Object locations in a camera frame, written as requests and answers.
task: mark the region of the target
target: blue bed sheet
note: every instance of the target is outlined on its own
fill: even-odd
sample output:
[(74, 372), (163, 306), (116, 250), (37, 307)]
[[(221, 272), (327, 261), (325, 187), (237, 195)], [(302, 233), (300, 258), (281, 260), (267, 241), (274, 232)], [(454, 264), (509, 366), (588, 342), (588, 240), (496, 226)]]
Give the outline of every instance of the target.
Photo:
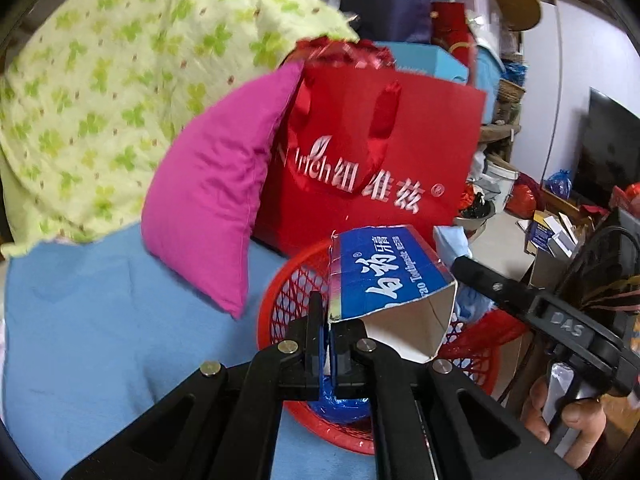
[[(5, 423), (43, 480), (61, 478), (204, 360), (252, 358), (260, 300), (284, 259), (252, 243), (249, 262), (236, 322), (150, 256), (138, 225), (86, 246), (42, 243), (11, 261)], [(273, 479), (374, 477), (372, 457), (326, 443), (283, 412)]]

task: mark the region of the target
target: bag handle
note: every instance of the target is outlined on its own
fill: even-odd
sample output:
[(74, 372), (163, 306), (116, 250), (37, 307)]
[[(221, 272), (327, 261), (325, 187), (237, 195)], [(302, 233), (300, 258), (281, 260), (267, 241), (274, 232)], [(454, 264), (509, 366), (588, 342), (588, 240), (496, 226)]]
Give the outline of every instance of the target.
[(387, 84), (378, 95), (369, 127), (369, 135), (367, 136), (366, 172), (358, 185), (354, 186), (353, 190), (346, 194), (334, 186), (323, 186), (317, 180), (298, 173), (295, 161), (289, 156), (289, 153), (295, 152), (299, 147), (298, 132), (302, 131), (306, 126), (311, 112), (311, 92), (303, 78), (298, 89), (296, 101), (289, 115), (289, 121), (287, 121), (286, 167), (295, 184), (303, 191), (330, 192), (339, 194), (344, 198), (357, 197), (380, 171), (385, 160), (389, 136), (396, 124), (401, 89), (400, 83), (393, 81)]

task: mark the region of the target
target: finger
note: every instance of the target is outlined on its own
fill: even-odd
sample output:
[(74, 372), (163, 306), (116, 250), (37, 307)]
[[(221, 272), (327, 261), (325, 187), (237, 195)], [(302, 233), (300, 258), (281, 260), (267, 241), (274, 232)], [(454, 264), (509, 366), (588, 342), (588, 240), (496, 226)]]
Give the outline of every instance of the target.
[(522, 409), (520, 421), (524, 424), (536, 438), (546, 444), (549, 441), (549, 428), (545, 419), (542, 418), (542, 412), (533, 405), (531, 398), (527, 399)]
[(595, 399), (584, 399), (572, 402), (562, 410), (562, 420), (569, 428), (579, 430), (580, 435), (564, 456), (573, 468), (586, 462), (593, 446), (602, 435), (607, 425), (607, 417), (602, 405)]
[(542, 411), (545, 406), (546, 394), (548, 393), (548, 387), (546, 386), (546, 377), (542, 376), (533, 383), (533, 386), (529, 390), (529, 399), (534, 408)]

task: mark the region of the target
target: pink pillow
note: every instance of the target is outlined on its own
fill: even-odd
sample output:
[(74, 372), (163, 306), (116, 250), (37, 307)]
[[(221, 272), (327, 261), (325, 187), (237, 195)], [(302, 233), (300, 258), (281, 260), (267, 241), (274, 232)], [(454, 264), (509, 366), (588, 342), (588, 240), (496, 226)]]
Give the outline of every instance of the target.
[(158, 167), (142, 211), (146, 248), (238, 318), (273, 136), (302, 65), (287, 63), (194, 118)]

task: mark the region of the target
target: silver bolt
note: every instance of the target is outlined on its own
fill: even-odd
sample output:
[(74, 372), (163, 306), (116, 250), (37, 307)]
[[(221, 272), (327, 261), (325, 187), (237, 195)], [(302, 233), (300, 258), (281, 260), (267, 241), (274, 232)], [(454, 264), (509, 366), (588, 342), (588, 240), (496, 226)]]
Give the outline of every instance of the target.
[(298, 350), (298, 343), (293, 341), (292, 339), (285, 339), (284, 341), (280, 341), (278, 343), (278, 350), (280, 350), (283, 354), (293, 354)]
[(205, 377), (211, 377), (220, 373), (222, 365), (218, 361), (204, 361), (200, 365), (200, 373)]
[(356, 343), (356, 348), (361, 352), (373, 352), (376, 349), (376, 342), (373, 339), (364, 337)]
[(436, 359), (432, 366), (433, 370), (439, 374), (448, 374), (453, 370), (453, 365), (446, 359)]

